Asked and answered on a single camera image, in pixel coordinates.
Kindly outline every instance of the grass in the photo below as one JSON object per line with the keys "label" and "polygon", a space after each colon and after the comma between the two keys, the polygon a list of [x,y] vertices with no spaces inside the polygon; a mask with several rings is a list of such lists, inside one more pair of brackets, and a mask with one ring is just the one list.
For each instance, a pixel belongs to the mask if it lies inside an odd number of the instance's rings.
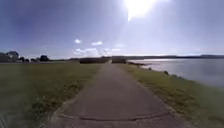
{"label": "grass", "polygon": [[224,127],[224,90],[163,72],[121,65],[185,119],[201,128]]}
{"label": "grass", "polygon": [[99,65],[1,64],[0,127],[34,127],[82,89]]}

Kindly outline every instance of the bush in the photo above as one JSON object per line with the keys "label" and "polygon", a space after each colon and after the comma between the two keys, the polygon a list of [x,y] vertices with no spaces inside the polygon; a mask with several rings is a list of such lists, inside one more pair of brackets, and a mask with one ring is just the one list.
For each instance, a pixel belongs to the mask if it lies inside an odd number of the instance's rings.
{"label": "bush", "polygon": [[112,57],[112,63],[126,63],[126,59],[122,57]]}
{"label": "bush", "polygon": [[81,58],[79,62],[81,64],[89,64],[89,63],[106,63],[109,61],[109,57],[101,57],[101,58]]}

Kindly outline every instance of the water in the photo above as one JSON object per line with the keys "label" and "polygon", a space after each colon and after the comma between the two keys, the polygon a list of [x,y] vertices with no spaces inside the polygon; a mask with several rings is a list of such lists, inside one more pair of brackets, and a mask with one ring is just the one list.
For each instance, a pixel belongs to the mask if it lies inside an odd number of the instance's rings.
{"label": "water", "polygon": [[133,62],[147,64],[157,71],[168,71],[204,85],[224,87],[224,59],[148,59]]}

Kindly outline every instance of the sun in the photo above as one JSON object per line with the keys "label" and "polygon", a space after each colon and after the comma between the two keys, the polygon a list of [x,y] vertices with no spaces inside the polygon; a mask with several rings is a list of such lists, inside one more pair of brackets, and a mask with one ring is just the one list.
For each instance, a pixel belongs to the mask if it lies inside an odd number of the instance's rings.
{"label": "sun", "polygon": [[128,21],[133,17],[145,16],[156,2],[157,0],[125,0],[128,9]]}

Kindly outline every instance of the paved path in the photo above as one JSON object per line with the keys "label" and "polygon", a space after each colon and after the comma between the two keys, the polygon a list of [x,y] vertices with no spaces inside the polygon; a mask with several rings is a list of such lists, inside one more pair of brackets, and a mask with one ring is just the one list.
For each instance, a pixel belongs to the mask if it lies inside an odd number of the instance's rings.
{"label": "paved path", "polygon": [[50,128],[186,128],[160,99],[113,64],[105,64],[51,121]]}

